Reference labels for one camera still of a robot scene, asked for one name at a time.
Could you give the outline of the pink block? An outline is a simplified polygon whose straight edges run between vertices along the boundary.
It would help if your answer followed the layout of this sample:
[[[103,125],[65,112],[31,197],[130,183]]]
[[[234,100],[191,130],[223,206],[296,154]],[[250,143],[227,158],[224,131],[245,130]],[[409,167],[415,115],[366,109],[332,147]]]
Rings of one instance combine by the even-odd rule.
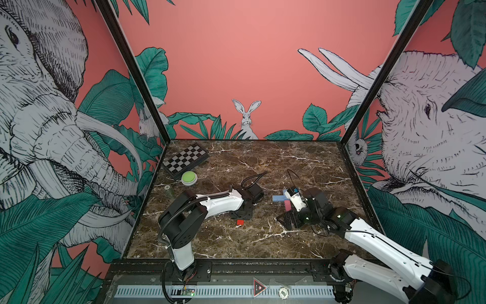
[[[286,212],[290,211],[292,209],[291,201],[290,200],[284,201],[284,206],[285,206]]]

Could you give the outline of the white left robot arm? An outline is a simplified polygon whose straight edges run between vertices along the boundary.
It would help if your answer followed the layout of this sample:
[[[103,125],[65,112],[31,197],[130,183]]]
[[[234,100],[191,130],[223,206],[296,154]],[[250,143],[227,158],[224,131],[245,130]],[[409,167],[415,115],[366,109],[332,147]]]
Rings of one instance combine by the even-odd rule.
[[[188,303],[190,298],[173,299],[167,292],[168,268],[177,274],[178,280],[186,285],[196,274],[197,266],[192,249],[192,241],[203,222],[220,214],[233,214],[237,219],[245,219],[252,213],[253,205],[264,196],[258,181],[267,173],[249,176],[228,190],[208,195],[197,195],[183,191],[159,216],[158,243],[168,251],[170,260],[165,263],[160,276],[163,296],[168,303]]]

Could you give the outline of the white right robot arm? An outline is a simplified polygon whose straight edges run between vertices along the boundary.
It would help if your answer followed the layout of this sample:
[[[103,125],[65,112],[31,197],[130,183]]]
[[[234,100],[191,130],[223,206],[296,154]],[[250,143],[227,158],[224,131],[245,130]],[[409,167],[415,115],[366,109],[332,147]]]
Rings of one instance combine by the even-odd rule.
[[[283,190],[283,195],[291,203],[277,218],[285,229],[319,225],[379,260],[375,264],[341,250],[323,269],[315,269],[315,274],[336,282],[337,302],[351,301],[353,281],[366,282],[405,303],[455,303],[459,299],[453,268],[443,260],[433,262],[397,244],[348,208],[334,207],[318,188],[301,192],[293,186]]]

